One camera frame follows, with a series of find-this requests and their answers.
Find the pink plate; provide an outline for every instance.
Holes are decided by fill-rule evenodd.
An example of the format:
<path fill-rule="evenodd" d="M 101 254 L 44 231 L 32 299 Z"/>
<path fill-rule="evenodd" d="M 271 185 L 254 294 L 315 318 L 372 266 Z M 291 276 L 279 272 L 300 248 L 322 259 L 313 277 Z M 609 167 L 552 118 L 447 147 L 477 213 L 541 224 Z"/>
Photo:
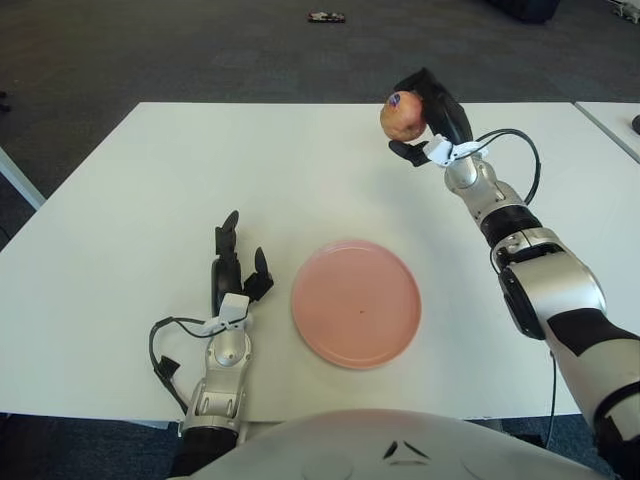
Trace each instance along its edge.
<path fill-rule="evenodd" d="M 300 268 L 293 318 L 309 347 L 349 368 L 389 362 L 420 323 L 420 292 L 389 250 L 364 240 L 328 245 Z"/>

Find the robotic hand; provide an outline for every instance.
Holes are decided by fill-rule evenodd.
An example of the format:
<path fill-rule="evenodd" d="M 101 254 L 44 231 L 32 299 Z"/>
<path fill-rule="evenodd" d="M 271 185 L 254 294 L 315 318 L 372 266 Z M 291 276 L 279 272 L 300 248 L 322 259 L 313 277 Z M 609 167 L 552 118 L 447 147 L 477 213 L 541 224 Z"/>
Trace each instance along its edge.
<path fill-rule="evenodd" d="M 211 265 L 212 311 L 208 321 L 168 319 L 158 322 L 189 321 L 199 325 L 197 338 L 211 338 L 205 352 L 205 376 L 196 385 L 188 407 L 178 395 L 171 378 L 178 364 L 167 357 L 157 362 L 150 353 L 156 375 L 179 401 L 186 417 L 180 426 L 182 442 L 169 474 L 182 478 L 232 450 L 238 442 L 245 401 L 244 379 L 251 360 L 252 344 L 247 333 L 251 323 L 249 304 L 260 300 L 273 286 L 273 279 L 261 248 L 255 253 L 255 273 L 242 284 L 240 262 L 235 252 L 238 212 L 233 211 L 222 227 L 216 227 L 216 258 Z M 158 324 L 152 330 L 155 334 Z"/>

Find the red apple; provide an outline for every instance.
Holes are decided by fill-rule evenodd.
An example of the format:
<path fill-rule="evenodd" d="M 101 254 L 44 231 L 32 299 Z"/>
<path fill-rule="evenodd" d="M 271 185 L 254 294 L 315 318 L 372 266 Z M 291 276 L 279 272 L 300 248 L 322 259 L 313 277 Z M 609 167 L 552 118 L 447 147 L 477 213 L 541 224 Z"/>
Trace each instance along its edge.
<path fill-rule="evenodd" d="M 415 140 L 427 128 L 422 118 L 422 99 L 412 92 L 393 93 L 382 107 L 380 124 L 391 140 Z"/>

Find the small object on floor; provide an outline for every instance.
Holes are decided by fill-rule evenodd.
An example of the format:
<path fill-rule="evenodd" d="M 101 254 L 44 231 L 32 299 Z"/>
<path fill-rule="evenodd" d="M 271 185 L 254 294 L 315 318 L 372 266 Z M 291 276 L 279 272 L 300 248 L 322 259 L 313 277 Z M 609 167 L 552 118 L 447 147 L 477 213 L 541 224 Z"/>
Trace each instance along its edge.
<path fill-rule="evenodd" d="M 310 12 L 307 15 L 309 23 L 344 23 L 344 13 Z"/>
<path fill-rule="evenodd" d="M 640 135 L 640 115 L 637 115 L 636 118 L 633 119 L 633 122 L 631 122 L 631 128 L 633 128 L 634 132 Z"/>

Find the table leg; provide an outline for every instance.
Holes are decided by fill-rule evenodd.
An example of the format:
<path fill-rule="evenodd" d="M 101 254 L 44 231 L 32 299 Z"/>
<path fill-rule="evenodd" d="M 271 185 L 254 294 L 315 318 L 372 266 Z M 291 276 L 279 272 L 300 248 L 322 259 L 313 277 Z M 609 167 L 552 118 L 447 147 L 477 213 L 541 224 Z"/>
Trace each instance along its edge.
<path fill-rule="evenodd" d="M 38 210 L 45 201 L 45 198 L 38 191 L 33 183 L 29 181 L 18 166 L 13 163 L 9 155 L 0 147 L 0 173 L 9 180 L 9 183 L 22 195 L 33 208 Z"/>

